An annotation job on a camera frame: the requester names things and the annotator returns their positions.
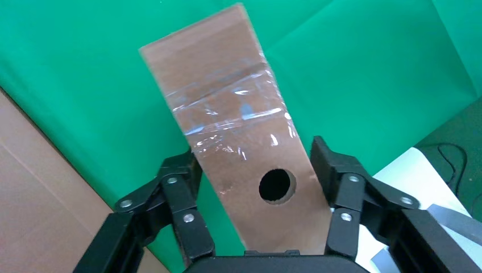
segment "circular hole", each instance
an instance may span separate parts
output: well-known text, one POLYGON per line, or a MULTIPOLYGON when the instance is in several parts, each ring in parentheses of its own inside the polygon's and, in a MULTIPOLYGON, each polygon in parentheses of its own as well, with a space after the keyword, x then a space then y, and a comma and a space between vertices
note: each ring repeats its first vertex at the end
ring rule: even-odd
POLYGON ((288 201, 294 194, 296 182, 291 172, 285 169, 272 169, 259 183, 259 195, 269 204, 279 205, 288 201))

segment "green backdrop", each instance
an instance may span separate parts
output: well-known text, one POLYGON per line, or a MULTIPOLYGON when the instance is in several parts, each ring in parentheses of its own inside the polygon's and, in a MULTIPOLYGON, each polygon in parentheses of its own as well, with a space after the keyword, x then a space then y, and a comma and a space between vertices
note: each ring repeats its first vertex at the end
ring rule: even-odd
MULTIPOLYGON (((306 148, 374 173, 480 94, 475 1, 243 2, 306 148)), ((186 149, 138 48, 233 3, 0 0, 0 86, 112 206, 186 149)), ((206 179, 198 204, 217 254, 241 254, 206 179)), ((182 271, 172 229, 150 248, 182 271)))

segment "brown cardboard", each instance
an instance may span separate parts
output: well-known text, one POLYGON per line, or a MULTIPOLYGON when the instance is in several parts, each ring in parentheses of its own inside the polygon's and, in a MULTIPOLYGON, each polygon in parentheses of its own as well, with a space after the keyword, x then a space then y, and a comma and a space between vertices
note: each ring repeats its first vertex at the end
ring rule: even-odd
POLYGON ((246 248, 322 254, 331 213, 244 8, 141 52, 246 248), (272 169, 296 180, 282 204, 260 197, 272 169))
POLYGON ((0 272, 72 272, 111 212, 1 89, 0 185, 0 272))

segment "metal screw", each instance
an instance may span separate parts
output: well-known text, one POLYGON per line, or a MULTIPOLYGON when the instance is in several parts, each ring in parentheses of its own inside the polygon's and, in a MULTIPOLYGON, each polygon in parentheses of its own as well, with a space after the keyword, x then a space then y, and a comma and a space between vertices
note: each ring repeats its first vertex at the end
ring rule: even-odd
POLYGON ((402 202, 408 204, 408 205, 412 205, 412 204, 413 204, 413 201, 412 201, 410 198, 408 198, 408 197, 402 197, 402 198, 400 198, 400 200, 401 200, 402 202))
POLYGON ((175 177, 171 177, 167 180, 167 183, 169 183, 169 184, 174 184, 176 182, 177 182, 177 178, 175 178, 175 177))
POLYGON ((350 176, 350 177, 348 177, 348 179, 349 179, 351 182, 358 182, 358 181, 360 181, 360 179, 358 179, 358 177, 356 177, 356 176, 350 176))
POLYGON ((348 222, 351 221, 351 215, 349 215, 348 213, 342 213, 342 215, 340 216, 344 221, 348 221, 348 222))
POLYGON ((132 200, 129 200, 129 199, 120 202, 120 207, 121 207, 121 208, 126 208, 126 207, 128 207, 128 206, 130 206, 130 205, 132 205, 132 200))
POLYGON ((184 217, 182 219, 184 220, 185 223, 189 223, 189 222, 194 221, 194 215, 189 213, 189 214, 184 215, 184 217))

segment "cardboard box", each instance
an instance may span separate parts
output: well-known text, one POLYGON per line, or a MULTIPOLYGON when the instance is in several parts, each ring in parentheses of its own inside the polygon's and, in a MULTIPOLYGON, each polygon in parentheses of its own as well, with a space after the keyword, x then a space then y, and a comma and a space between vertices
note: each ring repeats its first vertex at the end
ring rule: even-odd
MULTIPOLYGON (((72 272, 111 209, 0 89, 0 272, 72 272)), ((148 250, 139 272, 167 272, 148 250)))

